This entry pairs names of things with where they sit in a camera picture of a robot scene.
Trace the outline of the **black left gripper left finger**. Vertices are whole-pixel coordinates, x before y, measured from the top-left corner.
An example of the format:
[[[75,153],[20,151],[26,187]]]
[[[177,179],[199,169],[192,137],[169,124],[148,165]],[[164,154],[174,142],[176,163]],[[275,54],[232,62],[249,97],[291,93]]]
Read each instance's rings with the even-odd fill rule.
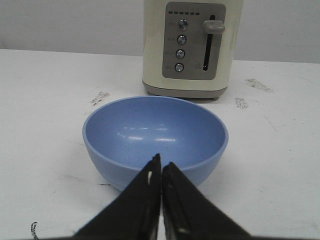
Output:
[[[156,238],[161,207],[161,176],[161,157],[157,153],[122,193],[73,237]]]

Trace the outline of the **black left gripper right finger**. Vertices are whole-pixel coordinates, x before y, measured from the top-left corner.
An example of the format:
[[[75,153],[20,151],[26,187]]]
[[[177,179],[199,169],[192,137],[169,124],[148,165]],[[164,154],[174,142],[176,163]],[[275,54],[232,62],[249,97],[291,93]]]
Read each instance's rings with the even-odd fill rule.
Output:
[[[250,237],[170,162],[162,170],[166,237]]]

